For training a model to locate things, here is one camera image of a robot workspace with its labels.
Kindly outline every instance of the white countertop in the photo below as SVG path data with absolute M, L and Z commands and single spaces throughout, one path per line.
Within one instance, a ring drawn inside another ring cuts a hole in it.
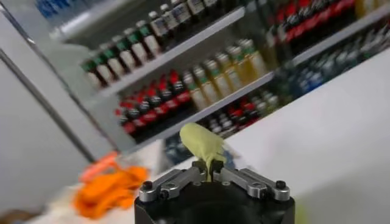
M 388 223 L 389 62 L 387 50 L 226 141 L 255 171 L 285 180 L 310 223 Z M 77 223 L 133 222 L 131 209 Z

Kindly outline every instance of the bolt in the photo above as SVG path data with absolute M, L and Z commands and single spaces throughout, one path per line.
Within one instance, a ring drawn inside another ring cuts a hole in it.
M 153 188 L 153 183 L 151 181 L 145 181 L 141 188 L 145 191 L 151 190 Z
M 282 180 L 276 181 L 276 188 L 279 190 L 283 190 L 284 188 L 286 188 L 286 182 Z

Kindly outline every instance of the store shelf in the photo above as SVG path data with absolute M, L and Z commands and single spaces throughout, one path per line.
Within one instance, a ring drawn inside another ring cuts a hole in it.
M 390 15 L 390 3 L 381 6 L 379 9 L 376 9 L 375 11 L 368 14 L 367 16 L 359 19 L 358 21 L 352 23 L 346 28 L 326 38 L 324 41 L 321 41 L 320 43 L 302 52 L 301 54 L 299 54 L 293 59 L 293 63 L 295 65 L 299 65 L 302 62 L 307 61 L 311 57 L 320 54 L 321 52 L 334 46 L 340 41 L 345 40 L 346 38 L 351 37 L 353 34 L 361 31 L 362 29 L 378 22 L 379 20 L 383 19 L 387 15 Z
M 134 4 L 135 0 L 111 0 L 103 1 L 95 5 L 92 9 L 81 13 L 79 16 L 68 21 L 64 25 L 56 28 L 50 34 L 55 41 L 62 43 L 72 42 L 94 29 L 98 29 L 101 23 L 107 18 L 118 13 L 129 4 Z
M 150 143 L 156 141 L 157 139 L 166 139 L 166 138 L 174 135 L 175 133 L 179 132 L 180 129 L 185 124 L 190 123 L 190 122 L 197 122 L 197 121 L 207 117 L 208 115 L 214 113 L 215 111 L 218 111 L 219 109 L 223 108 L 224 106 L 234 102 L 235 100 L 241 98 L 242 96 L 245 96 L 246 94 L 250 93 L 251 91 L 253 91 L 253 90 L 257 89 L 258 87 L 264 85 L 265 83 L 271 81 L 273 78 L 274 78 L 273 72 L 266 74 L 262 78 L 260 78 L 256 81 L 252 82 L 251 84 L 239 89 L 237 92 L 235 92 L 235 93 L 229 95 L 228 97 L 214 103 L 213 105 L 209 106 L 208 108 L 203 109 L 202 111 L 192 115 L 191 117 L 189 117 L 183 121 L 180 121 L 179 123 L 175 124 L 174 126 L 167 128 L 166 130 L 164 130 L 161 133 L 142 142 L 141 144 L 136 145 L 135 148 L 131 150 L 131 152 L 134 152 L 138 149 L 141 149 L 141 148 L 149 145 Z
M 97 103 L 101 102 L 102 100 L 108 97 L 117 94 L 118 92 L 122 91 L 124 88 L 128 87 L 129 85 L 147 76 L 152 71 L 156 70 L 162 65 L 165 65 L 167 62 L 171 61 L 172 59 L 176 58 L 177 56 L 181 55 L 182 53 L 186 52 L 187 50 L 201 43 L 205 39 L 213 36 L 214 34 L 218 33 L 219 31 L 225 29 L 229 25 L 238 21 L 239 19 L 244 17 L 244 15 L 245 15 L 244 7 L 240 7 L 234 10 L 233 12 L 227 14 L 225 17 L 218 20 L 214 24 L 210 25 L 203 31 L 195 34 L 190 39 L 184 41 L 183 43 L 171 49 L 170 51 L 165 52 L 163 55 L 157 57 L 155 60 L 146 63 L 142 68 L 137 69 L 133 73 L 123 77 L 120 81 L 112 84 L 108 88 L 103 89 L 102 91 L 97 93 L 97 96 L 91 99 L 90 102 L 87 102 L 86 107 L 93 108 Z

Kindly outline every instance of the white wall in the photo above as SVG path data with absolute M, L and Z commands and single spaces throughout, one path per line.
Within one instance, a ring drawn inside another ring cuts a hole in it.
M 0 213 L 39 209 L 88 165 L 0 60 Z

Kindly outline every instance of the juice bottle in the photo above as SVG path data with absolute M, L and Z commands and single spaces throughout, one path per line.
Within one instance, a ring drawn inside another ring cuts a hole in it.
M 229 84 L 230 90 L 235 92 L 243 87 L 239 75 L 236 72 L 235 67 L 229 59 L 229 56 L 224 53 L 217 53 L 216 59 L 221 65 L 222 71 L 225 75 L 227 83 Z
M 205 93 L 205 96 L 210 104 L 216 103 L 219 100 L 217 90 L 213 84 L 207 79 L 206 72 L 202 67 L 194 67 L 194 75 L 199 82 L 200 88 Z
M 208 60 L 206 67 L 210 72 L 210 80 L 217 89 L 219 97 L 224 98 L 232 93 L 229 84 L 227 83 L 226 77 L 223 75 L 217 63 L 214 60 Z
M 259 79 L 267 73 L 267 67 L 261 54 L 255 49 L 253 40 L 244 40 L 242 47 L 245 52 L 245 57 L 250 61 L 252 69 L 255 73 L 254 79 Z
M 228 47 L 228 53 L 233 58 L 233 64 L 235 69 L 244 85 L 250 83 L 251 78 L 253 77 L 253 70 L 250 65 L 250 62 L 244 58 L 243 52 L 240 47 Z
M 189 71 L 185 71 L 183 73 L 183 81 L 187 88 L 190 91 L 191 98 L 196 104 L 199 110 L 203 110 L 208 106 L 208 101 L 203 93 L 202 89 L 200 89 Z

